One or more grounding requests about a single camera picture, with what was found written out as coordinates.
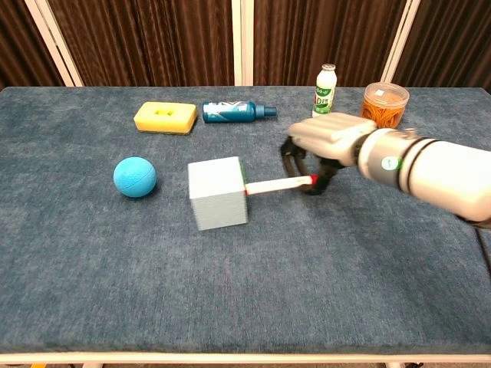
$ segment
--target gray cube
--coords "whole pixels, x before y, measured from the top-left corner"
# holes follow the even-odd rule
[[[189,199],[199,230],[247,222],[244,179],[238,157],[190,163]]]

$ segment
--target spray bottle label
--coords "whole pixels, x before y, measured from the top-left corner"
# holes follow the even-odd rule
[[[334,99],[334,88],[315,88],[314,112],[330,113]]]

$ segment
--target clear plastic container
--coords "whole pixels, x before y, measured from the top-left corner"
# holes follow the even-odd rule
[[[406,110],[409,92],[393,83],[372,83],[365,88],[360,116],[373,120],[379,128],[395,129]]]

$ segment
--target brown curtain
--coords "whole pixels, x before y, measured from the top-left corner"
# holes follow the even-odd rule
[[[255,0],[254,83],[315,85],[324,63],[339,86],[381,79],[404,0]]]
[[[0,0],[0,90],[63,86],[24,0]]]
[[[421,0],[393,81],[491,93],[491,1]]]
[[[227,85],[230,0],[50,0],[85,85]]]

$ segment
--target table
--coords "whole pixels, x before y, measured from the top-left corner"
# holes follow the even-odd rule
[[[401,128],[491,150],[484,90],[409,91]],[[471,227],[354,167],[322,196],[253,196],[248,224],[197,230],[187,163],[240,156],[251,182],[283,177],[279,147],[313,93],[3,90],[0,363],[490,361],[491,283]],[[356,114],[362,94],[338,88],[334,110]],[[139,133],[148,100],[199,115],[205,100],[254,100],[278,116]],[[140,200],[112,183],[128,156],[157,170]]]

